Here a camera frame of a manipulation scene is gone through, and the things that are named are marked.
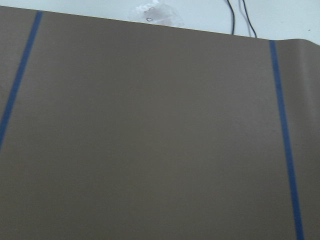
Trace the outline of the clear plastic bag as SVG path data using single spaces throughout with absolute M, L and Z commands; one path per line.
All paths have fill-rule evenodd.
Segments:
M 168 27 L 184 25 L 179 12 L 164 0 L 143 0 L 129 10 L 127 18 L 132 22 Z

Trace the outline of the blue tape line right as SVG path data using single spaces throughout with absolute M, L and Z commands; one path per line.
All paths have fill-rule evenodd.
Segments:
M 280 118 L 280 125 L 283 138 L 283 147 L 286 161 L 286 169 L 288 174 L 288 182 L 290 189 L 290 199 L 292 204 L 294 228 L 295 228 L 295 237 L 297 240 L 304 240 L 304 228 L 303 220 L 301 215 L 299 192 L 296 179 L 296 171 L 294 165 L 294 158 L 291 146 L 290 131 L 287 120 L 286 106 L 285 106 L 285 97 L 282 86 L 282 78 L 280 72 L 280 62 L 278 58 L 277 45 L 275 40 L 269 40 L 269 50 L 272 63 L 272 71 L 274 78 L 274 85 L 277 97 L 277 106 Z

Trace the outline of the blue tape line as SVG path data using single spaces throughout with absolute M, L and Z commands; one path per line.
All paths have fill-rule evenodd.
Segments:
M 292 204 L 294 228 L 295 228 L 295 237 L 297 240 L 304 240 L 304 228 L 303 220 L 301 215 L 299 192 L 296 179 L 296 171 L 294 165 L 294 158 L 291 146 L 290 131 L 287 120 L 286 106 L 285 106 L 285 97 L 282 86 L 282 78 L 280 72 L 280 62 L 278 58 L 277 45 L 275 40 L 269 40 L 269 50 L 272 63 L 272 71 L 274 78 L 274 85 L 277 97 L 277 106 L 280 118 L 280 125 L 283 138 L 283 147 L 286 161 L 286 169 L 288 174 L 288 182 L 290 189 L 290 199 Z
M 22 52 L 22 56 L 20 58 L 18 68 L 13 80 L 13 83 L 11 85 L 11 89 L 7 98 L 7 102 L 5 104 L 5 108 L 1 117 L 0 121 L 0 148 L 2 148 L 4 139 L 6 136 L 6 131 L 10 122 L 10 117 L 15 105 L 15 101 L 18 95 L 18 91 L 22 82 L 22 79 L 24 77 L 24 73 L 28 64 L 28 60 L 30 57 L 30 54 L 33 49 L 33 45 L 37 36 L 37 32 L 41 23 L 43 17 L 43 12 L 40 10 L 36 11 L 34 21 L 32 23 L 25 47 Z

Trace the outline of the blue tape line left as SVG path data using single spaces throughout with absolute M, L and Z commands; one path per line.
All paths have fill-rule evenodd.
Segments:
M 24 73 L 28 64 L 28 60 L 30 57 L 30 54 L 33 49 L 33 45 L 37 36 L 37 32 L 41 23 L 43 17 L 43 12 L 40 10 L 36 11 L 34 21 L 32 23 L 25 47 L 22 52 L 22 56 L 20 58 L 18 68 L 13 80 L 13 83 L 11 85 L 11 89 L 7 98 L 7 102 L 5 104 L 5 108 L 1 117 L 0 121 L 0 148 L 2 148 L 4 139 L 6 136 L 6 131 L 10 122 L 10 117 L 15 105 L 15 101 L 18 95 L 18 91 L 22 82 L 22 79 L 24 77 Z

